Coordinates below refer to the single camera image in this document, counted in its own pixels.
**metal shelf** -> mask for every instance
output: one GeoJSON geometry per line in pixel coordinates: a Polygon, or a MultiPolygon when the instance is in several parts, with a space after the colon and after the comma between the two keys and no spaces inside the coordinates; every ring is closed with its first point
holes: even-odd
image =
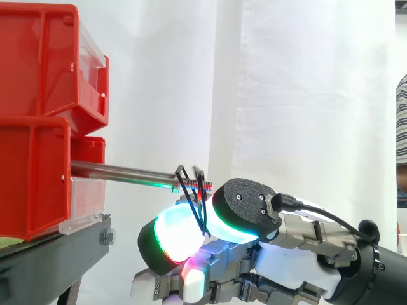
{"type": "Polygon", "coordinates": [[[0,304],[76,303],[81,277],[109,252],[110,215],[72,235],[54,234],[0,250],[0,304]]]}

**metal rod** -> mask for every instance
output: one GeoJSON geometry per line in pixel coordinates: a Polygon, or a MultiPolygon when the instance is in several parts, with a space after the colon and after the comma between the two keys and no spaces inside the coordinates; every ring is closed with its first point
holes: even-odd
{"type": "MultiPolygon", "coordinates": [[[[165,189],[172,189],[175,193],[180,187],[178,179],[172,173],[152,172],[84,161],[71,161],[71,175],[164,187],[165,189]]],[[[198,189],[197,180],[183,178],[183,182],[188,189],[198,189]]],[[[212,183],[205,181],[203,187],[206,191],[211,191],[212,183]]]]}

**striped shirt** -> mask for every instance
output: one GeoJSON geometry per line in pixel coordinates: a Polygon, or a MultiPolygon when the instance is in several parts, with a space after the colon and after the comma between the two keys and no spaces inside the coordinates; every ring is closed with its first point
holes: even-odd
{"type": "Polygon", "coordinates": [[[407,165],[407,75],[397,86],[396,156],[397,165],[407,165]]]}

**white curtain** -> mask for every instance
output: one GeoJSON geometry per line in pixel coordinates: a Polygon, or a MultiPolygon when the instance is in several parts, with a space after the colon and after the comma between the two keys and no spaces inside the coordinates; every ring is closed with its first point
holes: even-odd
{"type": "MultiPolygon", "coordinates": [[[[256,180],[372,219],[395,249],[392,1],[72,2],[111,61],[107,163],[256,180]]],[[[176,198],[107,183],[117,242],[79,305],[130,303],[138,232],[176,198]]]]}

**bolt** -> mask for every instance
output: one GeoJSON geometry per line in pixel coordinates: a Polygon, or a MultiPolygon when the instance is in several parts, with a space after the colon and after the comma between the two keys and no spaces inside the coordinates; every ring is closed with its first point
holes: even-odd
{"type": "MultiPolygon", "coordinates": [[[[187,189],[198,189],[198,181],[193,179],[183,179],[184,185],[187,189]]],[[[213,185],[209,181],[202,181],[204,191],[212,191],[213,185]]]]}
{"type": "Polygon", "coordinates": [[[107,229],[104,233],[104,244],[106,246],[113,246],[116,241],[116,230],[107,229]]]}

